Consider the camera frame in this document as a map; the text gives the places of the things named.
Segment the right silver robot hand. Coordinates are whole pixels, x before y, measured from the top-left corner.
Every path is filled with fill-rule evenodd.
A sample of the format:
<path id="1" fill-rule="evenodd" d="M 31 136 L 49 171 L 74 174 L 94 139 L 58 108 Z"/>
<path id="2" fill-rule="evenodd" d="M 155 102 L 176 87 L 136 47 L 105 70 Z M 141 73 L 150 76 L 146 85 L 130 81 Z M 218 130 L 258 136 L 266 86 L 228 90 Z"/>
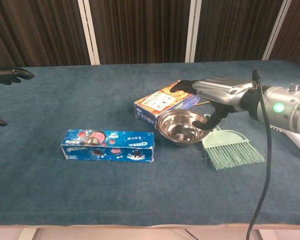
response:
<path id="1" fill-rule="evenodd" d="M 204 131 L 213 130 L 230 113 L 249 112 L 257 117 L 262 97 L 259 80 L 244 81 L 231 77 L 201 80 L 181 80 L 170 89 L 171 93 L 183 91 L 211 102 L 214 112 L 206 122 L 195 120 L 192 125 Z"/>

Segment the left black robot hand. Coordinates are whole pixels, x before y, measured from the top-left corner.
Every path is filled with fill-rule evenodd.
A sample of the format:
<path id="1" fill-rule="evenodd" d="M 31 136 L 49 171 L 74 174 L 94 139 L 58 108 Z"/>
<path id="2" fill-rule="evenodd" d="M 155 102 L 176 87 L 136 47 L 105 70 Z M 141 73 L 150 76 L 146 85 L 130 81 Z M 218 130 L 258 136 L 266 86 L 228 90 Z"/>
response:
<path id="1" fill-rule="evenodd" d="M 21 83 L 22 80 L 31 80 L 35 75 L 20 67 L 0 68 L 0 84 L 12 85 Z"/>

